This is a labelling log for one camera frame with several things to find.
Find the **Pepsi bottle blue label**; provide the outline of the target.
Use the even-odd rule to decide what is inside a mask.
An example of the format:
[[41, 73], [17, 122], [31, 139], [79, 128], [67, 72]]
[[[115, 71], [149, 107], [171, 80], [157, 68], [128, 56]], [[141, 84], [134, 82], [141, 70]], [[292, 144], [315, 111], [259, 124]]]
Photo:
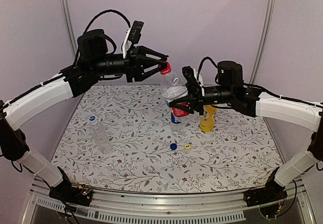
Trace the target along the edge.
[[183, 117], [176, 117], [171, 113], [170, 127], [173, 132], [181, 132], [185, 130], [185, 126], [189, 123], [190, 115]]

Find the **red-capped clear bottle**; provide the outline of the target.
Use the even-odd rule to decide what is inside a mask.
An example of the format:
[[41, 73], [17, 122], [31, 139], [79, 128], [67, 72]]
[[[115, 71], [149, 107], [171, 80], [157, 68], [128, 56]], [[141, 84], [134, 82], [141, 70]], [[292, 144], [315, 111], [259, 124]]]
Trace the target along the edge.
[[177, 73], [173, 72], [172, 70], [172, 72], [168, 75], [161, 75], [160, 90], [164, 101], [166, 102], [167, 106], [170, 108], [174, 116], [183, 117], [189, 115], [189, 113], [183, 110], [171, 108], [169, 106], [169, 103], [171, 101], [173, 101], [177, 97], [185, 95], [187, 92], [184, 81]]

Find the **red bottle cap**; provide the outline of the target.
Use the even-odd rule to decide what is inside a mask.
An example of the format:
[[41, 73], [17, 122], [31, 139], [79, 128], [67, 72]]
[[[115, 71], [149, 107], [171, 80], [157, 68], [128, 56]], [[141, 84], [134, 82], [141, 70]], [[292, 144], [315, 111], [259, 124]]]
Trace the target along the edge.
[[170, 66], [170, 63], [169, 62], [167, 62], [167, 66], [166, 66], [166, 68], [165, 69], [163, 69], [163, 70], [161, 70], [160, 71], [160, 74], [161, 75], [168, 75], [168, 74], [170, 74], [172, 72], [172, 68], [171, 68], [171, 66]]

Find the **yellow juice bottle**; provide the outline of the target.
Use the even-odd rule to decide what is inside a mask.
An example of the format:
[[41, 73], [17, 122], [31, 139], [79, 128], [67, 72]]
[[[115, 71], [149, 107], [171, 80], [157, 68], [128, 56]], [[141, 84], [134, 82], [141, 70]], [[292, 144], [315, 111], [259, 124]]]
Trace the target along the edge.
[[212, 105], [206, 105], [203, 109], [203, 115], [200, 119], [200, 129], [202, 132], [211, 132], [216, 122], [217, 109]]

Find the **pale yellow bottle cap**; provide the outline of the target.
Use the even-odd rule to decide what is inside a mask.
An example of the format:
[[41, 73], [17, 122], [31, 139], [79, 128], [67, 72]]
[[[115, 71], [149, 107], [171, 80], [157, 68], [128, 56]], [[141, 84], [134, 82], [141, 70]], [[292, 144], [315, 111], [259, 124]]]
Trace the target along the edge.
[[190, 144], [185, 144], [184, 145], [184, 149], [185, 150], [190, 150], [191, 149], [191, 145]]

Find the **blue Pepsi bottle cap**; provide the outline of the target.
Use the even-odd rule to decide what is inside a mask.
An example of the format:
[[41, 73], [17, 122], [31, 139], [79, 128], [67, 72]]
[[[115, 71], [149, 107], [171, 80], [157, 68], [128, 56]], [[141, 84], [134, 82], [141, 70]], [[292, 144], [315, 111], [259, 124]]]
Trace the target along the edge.
[[170, 145], [170, 149], [171, 149], [171, 150], [176, 150], [176, 149], [177, 149], [177, 145], [176, 145], [175, 143], [172, 143], [172, 144]]

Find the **white blue bottle cap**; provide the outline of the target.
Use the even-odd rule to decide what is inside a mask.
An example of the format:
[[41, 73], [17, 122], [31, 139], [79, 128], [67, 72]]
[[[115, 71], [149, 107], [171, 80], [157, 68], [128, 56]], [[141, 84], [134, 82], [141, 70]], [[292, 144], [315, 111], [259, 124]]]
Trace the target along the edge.
[[90, 118], [89, 118], [89, 121], [90, 122], [94, 122], [96, 120], [96, 117], [95, 116], [91, 116]]

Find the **clear plastic bottle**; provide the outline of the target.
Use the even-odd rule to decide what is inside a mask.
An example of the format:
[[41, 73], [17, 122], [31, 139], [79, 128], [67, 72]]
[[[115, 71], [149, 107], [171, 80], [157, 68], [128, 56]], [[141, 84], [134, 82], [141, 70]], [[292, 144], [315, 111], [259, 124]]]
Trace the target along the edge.
[[104, 125], [97, 118], [94, 122], [89, 121], [89, 123], [90, 134], [100, 152], [104, 155], [111, 154], [113, 149]]

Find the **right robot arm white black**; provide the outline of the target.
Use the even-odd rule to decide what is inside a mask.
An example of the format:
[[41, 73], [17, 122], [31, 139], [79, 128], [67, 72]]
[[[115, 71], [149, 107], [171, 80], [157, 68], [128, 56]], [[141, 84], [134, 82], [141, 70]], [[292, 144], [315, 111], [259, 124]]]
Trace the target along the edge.
[[308, 148], [295, 154], [269, 177], [266, 187], [261, 191], [261, 198], [271, 202], [279, 196], [281, 188], [322, 161], [322, 104], [288, 98], [274, 94], [262, 86], [246, 84], [243, 81], [242, 66], [236, 62], [221, 61], [216, 64], [216, 68], [217, 85], [203, 86], [199, 78], [200, 71], [195, 71], [190, 66], [183, 67], [188, 94], [171, 101], [170, 107], [190, 114], [203, 114], [206, 105], [228, 104], [229, 108], [243, 115], [281, 120], [312, 132]]

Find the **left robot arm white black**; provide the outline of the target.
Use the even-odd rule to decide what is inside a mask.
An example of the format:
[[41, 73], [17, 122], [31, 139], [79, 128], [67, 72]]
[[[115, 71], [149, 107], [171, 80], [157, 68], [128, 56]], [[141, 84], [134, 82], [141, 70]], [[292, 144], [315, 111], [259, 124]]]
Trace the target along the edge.
[[1, 102], [1, 152], [45, 180], [65, 201], [75, 197], [66, 174], [44, 156], [28, 147], [21, 127], [52, 106], [75, 98], [109, 75], [112, 80], [125, 75], [127, 82], [141, 82], [167, 67], [168, 56], [138, 46], [140, 29], [127, 30], [122, 52], [109, 52], [117, 46], [102, 29], [84, 32], [78, 39], [76, 62], [49, 80], [7, 102]]

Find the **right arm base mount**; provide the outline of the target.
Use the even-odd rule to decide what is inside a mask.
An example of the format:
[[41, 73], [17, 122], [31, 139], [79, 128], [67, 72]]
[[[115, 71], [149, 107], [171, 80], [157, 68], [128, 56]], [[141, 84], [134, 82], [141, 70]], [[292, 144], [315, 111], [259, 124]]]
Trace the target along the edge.
[[286, 204], [287, 192], [274, 180], [269, 180], [264, 187], [252, 187], [244, 192], [243, 199], [248, 207], [266, 204], [260, 208], [260, 214], [267, 218], [276, 218]]

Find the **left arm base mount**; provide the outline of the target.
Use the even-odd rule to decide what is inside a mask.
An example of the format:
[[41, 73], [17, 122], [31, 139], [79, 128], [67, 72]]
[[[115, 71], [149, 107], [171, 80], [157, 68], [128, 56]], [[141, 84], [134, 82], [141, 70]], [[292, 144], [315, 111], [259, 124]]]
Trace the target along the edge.
[[93, 196], [92, 187], [85, 184], [73, 186], [65, 172], [60, 167], [58, 169], [63, 176], [63, 181], [58, 186], [50, 188], [49, 197], [62, 203], [89, 207]]

